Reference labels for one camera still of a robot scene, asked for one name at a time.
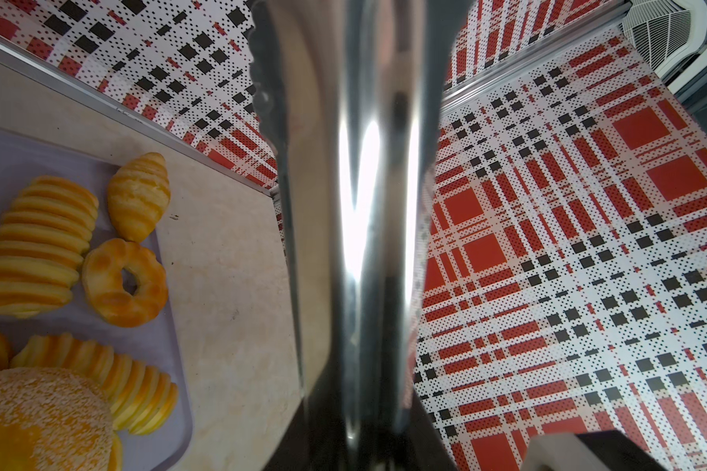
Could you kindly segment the sugar dusted orange bread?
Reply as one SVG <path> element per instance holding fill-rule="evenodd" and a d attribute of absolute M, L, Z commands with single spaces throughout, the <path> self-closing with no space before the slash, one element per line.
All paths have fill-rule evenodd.
<path fill-rule="evenodd" d="M 113 437 L 92 380 L 63 368 L 0 371 L 0 470 L 106 470 Z"/>

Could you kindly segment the red handled metal tongs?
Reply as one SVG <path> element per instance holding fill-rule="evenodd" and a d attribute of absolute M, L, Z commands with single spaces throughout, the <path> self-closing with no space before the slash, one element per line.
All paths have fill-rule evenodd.
<path fill-rule="evenodd" d="M 270 470 L 450 470 L 414 390 L 439 119 L 467 1 L 259 1 L 302 402 Z"/>

